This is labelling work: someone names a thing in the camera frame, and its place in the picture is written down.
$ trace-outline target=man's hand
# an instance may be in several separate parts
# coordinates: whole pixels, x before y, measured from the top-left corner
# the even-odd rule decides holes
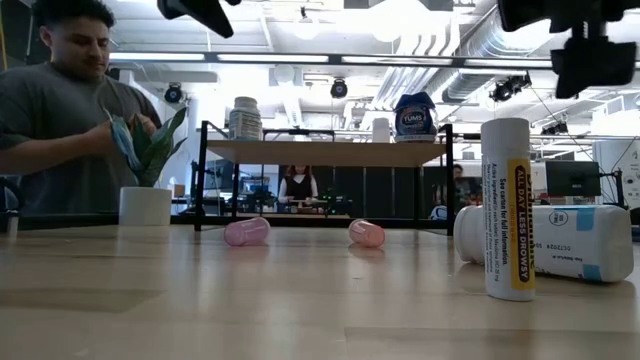
[[[82,134],[87,152],[92,155],[109,155],[117,151],[116,143],[111,136],[109,121],[94,127]]]
[[[158,130],[153,121],[142,114],[134,114],[131,119],[129,119],[129,124],[133,124],[136,119],[138,119],[138,122],[142,125],[147,135],[151,136]]]

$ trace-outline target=monitor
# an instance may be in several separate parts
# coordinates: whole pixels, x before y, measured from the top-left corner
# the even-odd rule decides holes
[[[234,164],[229,160],[207,161],[205,190],[233,189],[233,167]]]
[[[600,196],[600,166],[594,161],[547,161],[549,196]]]

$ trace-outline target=fluorescent light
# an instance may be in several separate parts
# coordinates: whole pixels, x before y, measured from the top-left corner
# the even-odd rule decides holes
[[[222,62],[260,63],[328,63],[327,55],[287,55],[287,54],[218,54]]]
[[[313,73],[307,73],[304,74],[303,79],[305,81],[323,81],[323,82],[329,82],[333,79],[333,76],[331,75],[327,75],[327,74],[313,74]]]
[[[114,52],[109,58],[115,61],[204,61],[205,56],[198,53]]]
[[[342,62],[346,64],[380,64],[380,65],[426,65],[426,66],[450,66],[450,58],[439,59],[437,57],[420,56],[343,56]]]
[[[496,68],[515,68],[515,69],[539,69],[551,70],[551,60],[547,59],[467,59],[465,66],[475,67],[496,67]]]
[[[504,69],[460,69],[460,74],[466,75],[509,75],[525,76],[525,70],[504,70]]]

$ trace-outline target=white container lying on side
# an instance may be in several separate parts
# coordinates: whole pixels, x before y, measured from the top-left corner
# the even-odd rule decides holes
[[[454,244],[464,261],[484,263],[482,207],[460,211]],[[617,282],[633,271],[629,214],[611,205],[534,206],[536,272]]]

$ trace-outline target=wooden shelf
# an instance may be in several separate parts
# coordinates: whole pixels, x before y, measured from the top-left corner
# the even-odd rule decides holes
[[[209,140],[208,149],[239,164],[420,167],[446,152],[428,143]]]

